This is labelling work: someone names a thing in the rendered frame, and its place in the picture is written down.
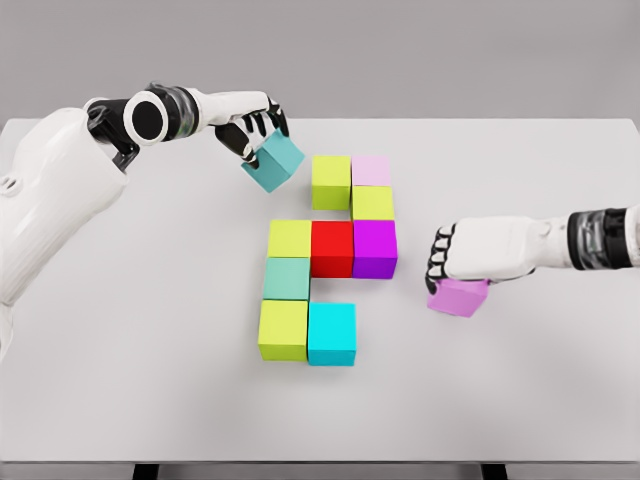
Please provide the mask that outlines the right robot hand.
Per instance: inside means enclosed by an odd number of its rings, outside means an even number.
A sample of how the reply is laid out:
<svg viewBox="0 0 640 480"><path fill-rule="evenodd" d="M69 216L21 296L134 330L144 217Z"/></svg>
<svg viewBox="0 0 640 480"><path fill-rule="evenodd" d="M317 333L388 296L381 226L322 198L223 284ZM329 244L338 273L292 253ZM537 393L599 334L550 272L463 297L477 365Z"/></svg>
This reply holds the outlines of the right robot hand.
<svg viewBox="0 0 640 480"><path fill-rule="evenodd" d="M427 260L428 292L434 295L445 279L499 283L532 273L535 261L528 234L533 226L527 217L493 216L440 227Z"/></svg>

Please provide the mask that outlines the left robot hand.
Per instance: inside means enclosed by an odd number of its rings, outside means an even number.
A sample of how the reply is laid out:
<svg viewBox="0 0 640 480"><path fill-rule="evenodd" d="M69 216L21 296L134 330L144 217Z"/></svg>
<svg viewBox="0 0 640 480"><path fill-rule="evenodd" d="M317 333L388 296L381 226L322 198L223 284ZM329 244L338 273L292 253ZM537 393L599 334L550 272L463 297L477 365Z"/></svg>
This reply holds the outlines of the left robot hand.
<svg viewBox="0 0 640 480"><path fill-rule="evenodd" d="M289 136L286 115L282 106L262 91L233 91L206 94L201 103L205 126L213 126L216 138L240 157L251 169L259 168L249 133L267 138L266 120L276 130Z"/></svg>

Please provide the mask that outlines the violet cube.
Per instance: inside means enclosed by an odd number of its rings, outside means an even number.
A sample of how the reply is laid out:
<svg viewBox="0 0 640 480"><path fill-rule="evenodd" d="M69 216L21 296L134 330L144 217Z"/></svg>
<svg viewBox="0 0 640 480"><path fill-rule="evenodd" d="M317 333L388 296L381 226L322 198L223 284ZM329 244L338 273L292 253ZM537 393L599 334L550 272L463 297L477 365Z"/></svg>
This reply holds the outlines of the violet cube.
<svg viewBox="0 0 640 480"><path fill-rule="evenodd" d="M429 294L427 306L435 311L469 318L485 302L489 281L443 279L436 282L436 293Z"/></svg>

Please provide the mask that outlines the teal cube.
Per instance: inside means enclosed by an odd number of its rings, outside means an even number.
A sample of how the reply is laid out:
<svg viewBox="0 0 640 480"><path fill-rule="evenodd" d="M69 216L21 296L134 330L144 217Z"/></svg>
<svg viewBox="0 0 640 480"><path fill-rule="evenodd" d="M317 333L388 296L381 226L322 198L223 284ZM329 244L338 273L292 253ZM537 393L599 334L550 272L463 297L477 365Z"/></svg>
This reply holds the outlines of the teal cube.
<svg viewBox="0 0 640 480"><path fill-rule="evenodd" d="M242 163L241 168L267 193L271 193L295 174L305 154L280 130L275 130L255 152L257 169Z"/></svg>

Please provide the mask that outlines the purple cube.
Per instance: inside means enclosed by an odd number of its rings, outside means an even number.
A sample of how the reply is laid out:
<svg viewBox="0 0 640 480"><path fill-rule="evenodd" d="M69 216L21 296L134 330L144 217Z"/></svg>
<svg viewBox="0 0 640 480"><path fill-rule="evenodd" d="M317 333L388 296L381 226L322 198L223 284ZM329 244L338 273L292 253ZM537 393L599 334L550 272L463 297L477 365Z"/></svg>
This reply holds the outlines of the purple cube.
<svg viewBox="0 0 640 480"><path fill-rule="evenodd" d="M355 220L353 235L352 277L392 279L398 260L395 222L393 220Z"/></svg>

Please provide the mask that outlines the yellow-green cube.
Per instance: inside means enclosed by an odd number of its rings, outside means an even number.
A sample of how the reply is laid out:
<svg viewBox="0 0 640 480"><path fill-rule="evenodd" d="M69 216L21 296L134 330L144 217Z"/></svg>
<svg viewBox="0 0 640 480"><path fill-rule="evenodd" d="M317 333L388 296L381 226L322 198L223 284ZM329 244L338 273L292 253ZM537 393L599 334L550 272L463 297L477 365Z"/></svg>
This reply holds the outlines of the yellow-green cube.
<svg viewBox="0 0 640 480"><path fill-rule="evenodd" d="M258 348L264 361L307 361L308 302L263 300Z"/></svg>
<svg viewBox="0 0 640 480"><path fill-rule="evenodd" d="M351 198L351 157L316 155L312 159L312 208L346 211Z"/></svg>
<svg viewBox="0 0 640 480"><path fill-rule="evenodd" d="M392 188L390 186L354 186L351 198L353 220L394 220Z"/></svg>
<svg viewBox="0 0 640 480"><path fill-rule="evenodd" d="M270 222L267 256L310 258L312 222L276 219Z"/></svg>

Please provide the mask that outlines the pale pink cube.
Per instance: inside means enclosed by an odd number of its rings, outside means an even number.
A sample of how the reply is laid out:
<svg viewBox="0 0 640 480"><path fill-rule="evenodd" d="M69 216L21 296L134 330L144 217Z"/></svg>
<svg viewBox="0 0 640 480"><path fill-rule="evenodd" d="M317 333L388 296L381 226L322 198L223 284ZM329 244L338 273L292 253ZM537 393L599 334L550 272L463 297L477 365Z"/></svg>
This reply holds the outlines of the pale pink cube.
<svg viewBox="0 0 640 480"><path fill-rule="evenodd" d="M354 155L351 157L354 186L390 186L390 163L387 156Z"/></svg>

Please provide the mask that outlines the red cube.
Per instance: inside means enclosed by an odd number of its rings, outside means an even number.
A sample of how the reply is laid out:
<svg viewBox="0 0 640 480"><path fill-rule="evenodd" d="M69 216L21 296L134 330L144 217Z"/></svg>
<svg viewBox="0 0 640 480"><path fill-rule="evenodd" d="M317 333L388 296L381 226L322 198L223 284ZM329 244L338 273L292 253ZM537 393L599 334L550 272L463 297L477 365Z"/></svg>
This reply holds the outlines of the red cube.
<svg viewBox="0 0 640 480"><path fill-rule="evenodd" d="M353 223L313 221L311 233L311 276L351 278L354 262Z"/></svg>

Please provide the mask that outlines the cyan cube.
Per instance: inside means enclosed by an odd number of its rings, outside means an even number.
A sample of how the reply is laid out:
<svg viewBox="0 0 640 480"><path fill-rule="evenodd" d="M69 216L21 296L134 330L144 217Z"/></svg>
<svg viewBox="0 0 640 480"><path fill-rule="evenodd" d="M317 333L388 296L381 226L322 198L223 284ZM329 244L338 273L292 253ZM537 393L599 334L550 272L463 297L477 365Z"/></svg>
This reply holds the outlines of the cyan cube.
<svg viewBox="0 0 640 480"><path fill-rule="evenodd" d="M357 352L356 305L309 304L307 357L312 366L353 366Z"/></svg>

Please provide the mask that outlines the mint green cube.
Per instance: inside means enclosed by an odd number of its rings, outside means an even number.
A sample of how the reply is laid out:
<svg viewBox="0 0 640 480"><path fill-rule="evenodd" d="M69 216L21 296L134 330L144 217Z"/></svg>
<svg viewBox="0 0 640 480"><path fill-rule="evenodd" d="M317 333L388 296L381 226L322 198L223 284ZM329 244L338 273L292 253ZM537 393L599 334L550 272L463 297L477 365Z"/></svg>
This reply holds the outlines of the mint green cube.
<svg viewBox="0 0 640 480"><path fill-rule="evenodd" d="M309 297L309 258L270 257L267 259L263 299L308 301Z"/></svg>

